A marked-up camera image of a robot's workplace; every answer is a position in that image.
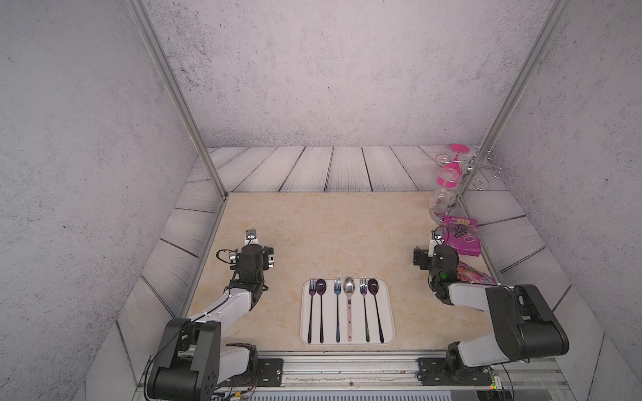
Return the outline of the dark purple fork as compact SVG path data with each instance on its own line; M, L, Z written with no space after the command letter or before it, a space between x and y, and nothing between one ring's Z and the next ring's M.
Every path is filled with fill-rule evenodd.
M309 327L308 327L308 337L307 343L311 344L313 339L313 308L314 308L314 295L316 294L316 280L311 279L309 281L309 296L310 296L310 306L309 306Z

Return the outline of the maroon purple spoon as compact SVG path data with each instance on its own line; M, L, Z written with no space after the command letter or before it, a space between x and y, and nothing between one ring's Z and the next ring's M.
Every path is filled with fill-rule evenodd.
M376 305L376 315L377 315L377 323L378 323L378 331L379 331L379 338L380 342L383 344L385 342L385 336L383 332L383 327L381 324L381 314L379 311L379 304L377 300L377 294L380 290L380 285L379 282L375 278L370 278L367 282L367 287L369 292L372 294L374 298L374 304Z

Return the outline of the dark purple spoon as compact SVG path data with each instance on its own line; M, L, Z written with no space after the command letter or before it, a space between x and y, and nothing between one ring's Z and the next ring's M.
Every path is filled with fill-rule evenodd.
M316 293L319 295L319 342L324 343L324 300L323 296L327 289L327 283L324 279L317 280L315 284Z

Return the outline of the rainbow iridescent fork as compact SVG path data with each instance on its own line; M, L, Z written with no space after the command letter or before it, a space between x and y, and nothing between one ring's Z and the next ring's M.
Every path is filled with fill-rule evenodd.
M364 277L359 279L359 292L363 300L363 315L364 315L364 334L366 342L370 342L369 321L367 312L366 296L368 294L367 281Z

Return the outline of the blue fork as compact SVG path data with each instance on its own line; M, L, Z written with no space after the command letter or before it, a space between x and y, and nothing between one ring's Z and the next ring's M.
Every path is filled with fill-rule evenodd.
M340 295L342 292L342 282L339 278L334 280L334 294L336 298L336 327L335 327L335 341L339 344L341 342L340 331Z

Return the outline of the silver spoon pink handle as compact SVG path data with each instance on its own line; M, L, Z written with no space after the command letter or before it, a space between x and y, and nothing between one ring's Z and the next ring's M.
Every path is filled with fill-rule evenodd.
M346 277L344 281L344 293L347 297L347 339L349 342L353 340L352 329L352 296L354 294L355 285L352 277Z

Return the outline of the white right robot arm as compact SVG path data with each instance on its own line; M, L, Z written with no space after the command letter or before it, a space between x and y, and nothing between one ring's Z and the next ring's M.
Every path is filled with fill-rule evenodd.
M429 287L442 303L490 314L492 333L448 346L443 367L438 369L446 377L461 383L496 364L569 351L568 335L535 285L465 282L459 277L459 255L447 245L416 247L413 264L429 272Z

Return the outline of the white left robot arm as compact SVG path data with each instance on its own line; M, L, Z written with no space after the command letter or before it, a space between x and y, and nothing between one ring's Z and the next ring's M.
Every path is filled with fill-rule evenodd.
M252 387L257 382L257 348L222 346L222 334L268 290L264 272L274 266L274 249L251 243L229 253L233 275L222 297L197 316L176 317L166 325L145 368L147 400L212 400L221 384Z

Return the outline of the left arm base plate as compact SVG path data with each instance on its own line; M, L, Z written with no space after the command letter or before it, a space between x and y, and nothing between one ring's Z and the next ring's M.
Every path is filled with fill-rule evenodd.
M283 359L259 359L248 368L242 379L235 384L246 388L277 388L282 385L284 372Z

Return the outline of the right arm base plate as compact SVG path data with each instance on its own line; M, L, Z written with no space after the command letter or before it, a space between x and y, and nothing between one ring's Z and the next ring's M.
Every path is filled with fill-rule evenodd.
M466 367L445 358L417 359L417 379L423 386L491 386L493 378L488 367Z

